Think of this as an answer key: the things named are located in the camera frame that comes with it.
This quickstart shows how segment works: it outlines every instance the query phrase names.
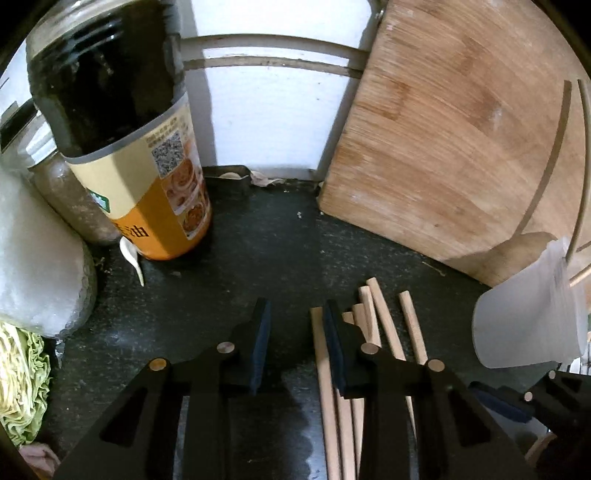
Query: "spice jar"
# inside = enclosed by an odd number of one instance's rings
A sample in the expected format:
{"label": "spice jar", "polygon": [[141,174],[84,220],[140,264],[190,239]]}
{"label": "spice jar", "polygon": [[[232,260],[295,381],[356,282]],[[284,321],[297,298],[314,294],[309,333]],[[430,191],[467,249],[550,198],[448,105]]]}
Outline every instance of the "spice jar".
{"label": "spice jar", "polygon": [[121,233],[80,184],[56,143],[47,122],[37,115],[17,138],[20,166],[30,172],[32,184],[46,202],[90,244],[116,243]]}

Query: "green vegetable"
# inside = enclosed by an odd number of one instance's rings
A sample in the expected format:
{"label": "green vegetable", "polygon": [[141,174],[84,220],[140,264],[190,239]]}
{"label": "green vegetable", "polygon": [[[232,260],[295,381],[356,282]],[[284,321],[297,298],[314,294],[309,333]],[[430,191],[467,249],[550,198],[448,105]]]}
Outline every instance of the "green vegetable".
{"label": "green vegetable", "polygon": [[0,320],[0,423],[16,446],[31,443],[39,432],[49,372],[43,338]]}

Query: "wooden stick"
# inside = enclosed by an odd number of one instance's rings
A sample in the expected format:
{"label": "wooden stick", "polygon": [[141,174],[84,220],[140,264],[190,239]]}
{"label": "wooden stick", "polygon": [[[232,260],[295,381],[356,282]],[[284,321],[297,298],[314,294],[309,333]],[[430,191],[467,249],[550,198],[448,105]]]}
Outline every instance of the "wooden stick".
{"label": "wooden stick", "polygon": [[[353,313],[344,312],[343,320],[354,323]],[[357,468],[355,463],[355,443],[353,436],[353,417],[351,401],[340,396],[335,388],[336,406],[339,414],[340,464],[343,480],[355,480]]]}
{"label": "wooden stick", "polygon": [[372,299],[371,290],[367,285],[359,287],[359,299],[363,303],[363,311],[365,312],[365,321],[368,326],[369,340],[368,342],[382,346],[382,341],[379,337],[378,318],[375,316],[374,301]]}
{"label": "wooden stick", "polygon": [[356,303],[355,305],[353,305],[352,310],[353,318],[355,319],[355,325],[357,325],[363,332],[365,341],[369,342],[368,323],[365,319],[365,308],[363,306],[363,303]]}
{"label": "wooden stick", "polygon": [[424,365],[429,358],[427,357],[427,349],[425,348],[423,333],[418,324],[417,312],[414,310],[413,299],[408,290],[399,294],[398,298],[400,299],[400,305],[402,305],[404,319],[407,321],[408,333],[410,334],[410,340],[413,343],[414,356],[417,359],[418,364]]}
{"label": "wooden stick", "polygon": [[[362,303],[353,305],[353,318],[355,319],[355,325],[361,329],[365,340],[368,341],[369,333],[365,321],[365,310]],[[361,447],[363,445],[363,412],[365,410],[365,399],[354,398],[351,402],[351,407],[353,410],[353,432],[355,434],[355,461],[357,464],[357,474],[359,475],[359,467],[361,466]]]}
{"label": "wooden stick", "polygon": [[[369,288],[371,291],[371,297],[375,302],[379,319],[382,323],[382,327],[384,328],[384,332],[386,333],[386,338],[388,339],[388,344],[390,345],[392,354],[399,360],[406,360],[404,350],[402,350],[402,344],[400,343],[400,338],[398,337],[398,332],[396,331],[396,327],[392,321],[392,316],[388,310],[388,305],[386,304],[386,300],[384,300],[384,295],[382,294],[381,288],[379,288],[378,280],[376,280],[376,278],[370,278],[367,281],[367,285],[367,288]],[[406,397],[406,402],[408,413],[410,414],[410,422],[413,425],[413,431],[416,436],[417,430],[414,424],[413,399],[411,397]]]}
{"label": "wooden stick", "polygon": [[335,399],[333,396],[332,378],[330,376],[329,351],[326,347],[326,338],[324,337],[322,326],[322,307],[310,309],[310,316],[312,317],[316,369],[318,370],[318,386],[320,388],[320,409],[322,411],[322,427],[324,430],[326,471],[328,480],[341,480],[339,435],[337,433]]}

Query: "granite countertop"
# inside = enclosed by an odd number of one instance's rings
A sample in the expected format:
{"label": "granite countertop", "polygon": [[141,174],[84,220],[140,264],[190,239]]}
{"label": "granite countertop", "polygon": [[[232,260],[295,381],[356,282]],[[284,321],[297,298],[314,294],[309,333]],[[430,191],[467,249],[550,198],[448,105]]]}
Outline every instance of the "granite countertop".
{"label": "granite countertop", "polygon": [[409,290],[429,356],[465,382],[523,390],[548,365],[489,370],[472,346],[472,310],[487,287],[406,247],[319,212],[316,185],[293,182],[242,191],[210,188],[206,239],[182,258],[142,259],[142,288],[117,247],[95,250],[99,294],[88,322],[67,340],[52,371],[39,439],[64,456],[152,358],[194,358],[227,340],[259,296],[272,301],[262,387],[230,402],[232,478],[326,478],[309,309],[328,298],[342,310],[377,277],[407,357],[397,294]]}

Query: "debris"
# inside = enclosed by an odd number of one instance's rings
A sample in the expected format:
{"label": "debris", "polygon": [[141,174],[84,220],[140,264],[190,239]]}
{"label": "debris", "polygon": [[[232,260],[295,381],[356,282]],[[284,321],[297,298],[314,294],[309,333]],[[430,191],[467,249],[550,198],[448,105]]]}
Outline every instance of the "debris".
{"label": "debris", "polygon": [[270,179],[261,172],[252,170],[251,182],[255,187],[268,187],[269,185],[279,185],[281,183],[285,183],[285,179]]}
{"label": "debris", "polygon": [[445,277],[445,273],[444,273],[442,270],[439,270],[438,268],[435,268],[434,266],[432,266],[432,265],[429,265],[427,262],[421,262],[421,263],[425,264],[425,265],[426,265],[426,266],[428,266],[429,268],[432,268],[432,269],[433,269],[433,270],[435,270],[436,272],[439,272],[439,274],[440,274],[442,277]]}

